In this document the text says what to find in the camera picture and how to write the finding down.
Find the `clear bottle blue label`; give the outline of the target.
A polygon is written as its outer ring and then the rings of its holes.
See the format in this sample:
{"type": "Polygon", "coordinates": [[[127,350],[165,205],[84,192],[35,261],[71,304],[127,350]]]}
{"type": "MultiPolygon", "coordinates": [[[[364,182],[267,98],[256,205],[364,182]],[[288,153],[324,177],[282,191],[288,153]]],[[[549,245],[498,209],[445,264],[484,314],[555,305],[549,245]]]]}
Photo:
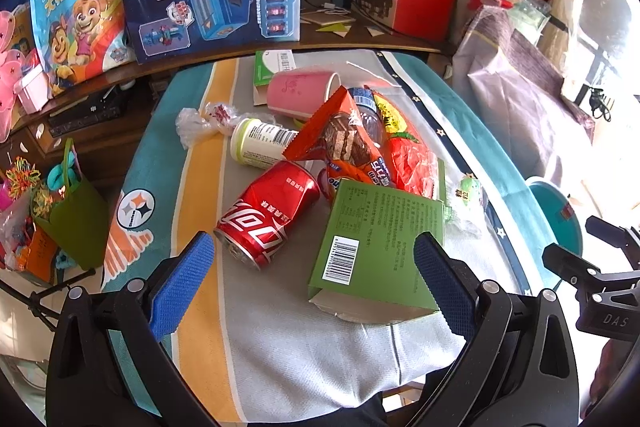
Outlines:
{"type": "Polygon", "coordinates": [[[350,88],[348,92],[359,109],[364,130],[375,146],[381,147],[385,139],[385,129],[378,115],[373,92],[368,88],[350,88]]]}

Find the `paw patrol gift bag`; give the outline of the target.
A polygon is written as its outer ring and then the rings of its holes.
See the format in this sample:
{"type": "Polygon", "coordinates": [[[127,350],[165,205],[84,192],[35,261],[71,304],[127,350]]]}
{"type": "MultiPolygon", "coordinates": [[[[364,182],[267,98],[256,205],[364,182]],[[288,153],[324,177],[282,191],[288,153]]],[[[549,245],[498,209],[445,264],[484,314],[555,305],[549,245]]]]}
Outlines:
{"type": "Polygon", "coordinates": [[[134,61],[122,0],[29,0],[51,96],[134,61]]]}

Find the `striped teal grey tablecloth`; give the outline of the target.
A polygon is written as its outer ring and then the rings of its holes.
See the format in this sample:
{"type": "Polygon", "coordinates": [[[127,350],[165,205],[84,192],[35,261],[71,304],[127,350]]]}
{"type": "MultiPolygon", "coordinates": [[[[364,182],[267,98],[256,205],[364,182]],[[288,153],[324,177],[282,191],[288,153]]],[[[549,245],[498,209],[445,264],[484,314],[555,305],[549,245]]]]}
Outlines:
{"type": "MultiPolygon", "coordinates": [[[[419,131],[442,164],[445,251],[480,279],[535,294],[551,286],[541,254],[554,235],[521,173],[494,136],[420,58],[403,53],[303,53],[304,67],[329,67],[347,83],[373,81],[419,131]]],[[[259,170],[234,161],[222,135],[180,143],[181,109],[224,102],[253,107],[254,62],[223,60],[177,72],[146,128],[114,210],[104,291],[148,277],[199,231],[211,232],[259,170]]],[[[178,329],[164,341],[184,380],[218,421],[287,423],[341,407],[449,365],[463,347],[442,314],[395,324],[347,322],[316,305],[333,277],[353,280],[375,247],[403,268],[412,244],[400,235],[419,221],[404,196],[381,199],[381,232],[350,222],[340,239],[326,228],[320,198],[303,213],[265,268],[224,245],[178,329]]]]}

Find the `green white medicine box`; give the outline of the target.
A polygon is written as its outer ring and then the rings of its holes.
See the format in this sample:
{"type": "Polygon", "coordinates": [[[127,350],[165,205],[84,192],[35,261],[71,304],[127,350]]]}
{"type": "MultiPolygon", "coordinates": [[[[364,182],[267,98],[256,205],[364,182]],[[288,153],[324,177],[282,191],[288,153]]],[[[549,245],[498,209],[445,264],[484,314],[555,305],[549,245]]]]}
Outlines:
{"type": "Polygon", "coordinates": [[[278,72],[296,69],[292,50],[257,51],[254,56],[253,103],[255,106],[267,104],[269,83],[278,72]]]}

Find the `red cola can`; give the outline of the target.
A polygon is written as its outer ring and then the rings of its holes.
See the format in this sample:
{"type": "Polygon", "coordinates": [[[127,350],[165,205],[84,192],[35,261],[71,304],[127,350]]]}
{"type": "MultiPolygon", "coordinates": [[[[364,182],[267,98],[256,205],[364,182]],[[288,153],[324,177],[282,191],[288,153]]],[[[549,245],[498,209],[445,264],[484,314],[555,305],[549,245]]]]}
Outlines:
{"type": "Polygon", "coordinates": [[[261,270],[320,198],[311,173],[281,160],[263,172],[218,220],[214,234],[235,259],[261,270]]]}

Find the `pink paper cup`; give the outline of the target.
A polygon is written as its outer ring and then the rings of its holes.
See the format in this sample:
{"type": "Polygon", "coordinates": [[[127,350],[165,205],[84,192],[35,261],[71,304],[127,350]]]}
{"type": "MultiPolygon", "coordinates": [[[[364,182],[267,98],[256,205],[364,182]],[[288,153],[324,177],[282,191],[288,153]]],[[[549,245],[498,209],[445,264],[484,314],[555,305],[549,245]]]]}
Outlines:
{"type": "Polygon", "coordinates": [[[267,106],[274,113],[307,120],[341,85],[340,75],[333,70],[278,72],[268,84],[267,106]]]}

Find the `pink toy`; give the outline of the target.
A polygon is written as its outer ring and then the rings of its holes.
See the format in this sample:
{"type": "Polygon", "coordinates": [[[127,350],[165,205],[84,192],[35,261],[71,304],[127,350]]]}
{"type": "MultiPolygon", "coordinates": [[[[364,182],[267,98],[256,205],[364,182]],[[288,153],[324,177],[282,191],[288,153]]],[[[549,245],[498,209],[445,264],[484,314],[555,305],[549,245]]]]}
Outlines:
{"type": "Polygon", "coordinates": [[[23,69],[32,68],[32,18],[29,4],[20,4],[13,11],[1,11],[1,142],[9,138],[13,124],[16,95],[14,86],[22,79],[23,69]]]}

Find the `white jar green band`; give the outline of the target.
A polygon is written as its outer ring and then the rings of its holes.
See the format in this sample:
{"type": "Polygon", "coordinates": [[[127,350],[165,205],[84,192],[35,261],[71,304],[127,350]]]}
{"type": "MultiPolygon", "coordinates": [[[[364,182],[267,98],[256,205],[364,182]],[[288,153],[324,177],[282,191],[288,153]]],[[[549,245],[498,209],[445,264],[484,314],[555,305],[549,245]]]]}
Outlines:
{"type": "Polygon", "coordinates": [[[297,135],[296,130],[278,124],[244,118],[231,135],[230,154],[241,165],[266,170],[284,158],[284,150],[297,135]]]}

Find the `purple cloth covered furniture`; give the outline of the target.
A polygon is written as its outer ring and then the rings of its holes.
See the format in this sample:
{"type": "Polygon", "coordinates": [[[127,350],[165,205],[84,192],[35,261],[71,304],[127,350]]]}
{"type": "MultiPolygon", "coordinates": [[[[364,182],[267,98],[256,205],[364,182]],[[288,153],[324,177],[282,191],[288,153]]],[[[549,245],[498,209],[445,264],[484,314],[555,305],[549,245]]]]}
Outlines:
{"type": "Polygon", "coordinates": [[[565,98],[564,78],[509,20],[485,6],[466,25],[452,59],[452,87],[525,179],[567,190],[582,179],[596,123],[565,98]]]}

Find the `red wafer snack wrapper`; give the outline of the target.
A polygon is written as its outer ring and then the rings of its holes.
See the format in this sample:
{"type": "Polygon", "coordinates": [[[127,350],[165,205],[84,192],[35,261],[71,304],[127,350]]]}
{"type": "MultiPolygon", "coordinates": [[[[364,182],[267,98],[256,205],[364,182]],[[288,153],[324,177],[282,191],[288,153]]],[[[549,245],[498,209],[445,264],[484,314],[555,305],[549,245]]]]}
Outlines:
{"type": "Polygon", "coordinates": [[[390,187],[383,155],[364,129],[360,110],[348,90],[338,88],[285,147],[290,161],[322,160],[326,188],[335,192],[341,179],[390,187]]]}

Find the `clear plastic bag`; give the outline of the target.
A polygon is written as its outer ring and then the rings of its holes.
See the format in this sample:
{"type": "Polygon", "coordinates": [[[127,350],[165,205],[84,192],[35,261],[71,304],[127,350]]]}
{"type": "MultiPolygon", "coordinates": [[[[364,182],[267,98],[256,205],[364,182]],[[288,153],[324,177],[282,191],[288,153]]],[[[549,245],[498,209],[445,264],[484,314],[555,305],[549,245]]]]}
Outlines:
{"type": "Polygon", "coordinates": [[[216,134],[230,136],[241,119],[238,111],[221,102],[208,102],[203,110],[183,108],[176,121],[176,132],[182,147],[188,148],[216,134]]]}

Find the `green cardboard box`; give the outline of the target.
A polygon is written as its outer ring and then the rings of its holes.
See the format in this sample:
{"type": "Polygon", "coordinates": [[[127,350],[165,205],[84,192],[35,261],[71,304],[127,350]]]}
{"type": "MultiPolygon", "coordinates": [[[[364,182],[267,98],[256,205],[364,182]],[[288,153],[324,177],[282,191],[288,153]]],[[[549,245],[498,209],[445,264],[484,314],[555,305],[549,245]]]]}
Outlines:
{"type": "Polygon", "coordinates": [[[308,282],[309,302],[339,319],[396,324],[438,311],[413,259],[423,232],[445,235],[445,205],[344,179],[308,282]]]}

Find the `red yellow plastic bag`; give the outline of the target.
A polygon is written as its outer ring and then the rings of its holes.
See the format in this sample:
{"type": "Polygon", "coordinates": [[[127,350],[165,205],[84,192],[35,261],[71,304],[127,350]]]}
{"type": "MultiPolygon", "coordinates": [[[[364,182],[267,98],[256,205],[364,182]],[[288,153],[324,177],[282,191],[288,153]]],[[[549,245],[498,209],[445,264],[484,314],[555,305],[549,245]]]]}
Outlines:
{"type": "Polygon", "coordinates": [[[381,152],[393,184],[398,190],[438,199],[437,156],[389,98],[378,91],[373,96],[384,130],[381,152]]]}

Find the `teal trash bin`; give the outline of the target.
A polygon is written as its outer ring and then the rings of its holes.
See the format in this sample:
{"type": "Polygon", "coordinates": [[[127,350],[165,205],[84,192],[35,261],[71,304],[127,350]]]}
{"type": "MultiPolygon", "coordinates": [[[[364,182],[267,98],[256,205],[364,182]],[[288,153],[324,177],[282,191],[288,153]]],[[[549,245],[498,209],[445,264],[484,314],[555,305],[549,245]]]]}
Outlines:
{"type": "Polygon", "coordinates": [[[582,257],[582,228],[568,197],[559,187],[540,176],[531,176],[526,184],[546,217],[556,243],[582,257]]]}

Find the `green felt bag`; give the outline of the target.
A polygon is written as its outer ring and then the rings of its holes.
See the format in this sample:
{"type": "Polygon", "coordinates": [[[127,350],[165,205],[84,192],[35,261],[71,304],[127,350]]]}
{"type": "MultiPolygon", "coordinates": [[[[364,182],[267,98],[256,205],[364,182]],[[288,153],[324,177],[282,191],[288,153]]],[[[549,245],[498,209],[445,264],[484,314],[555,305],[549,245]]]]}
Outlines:
{"type": "Polygon", "coordinates": [[[63,160],[34,190],[30,213],[82,269],[98,269],[104,260],[108,232],[105,199],[82,173],[74,141],[65,142],[63,160]]]}

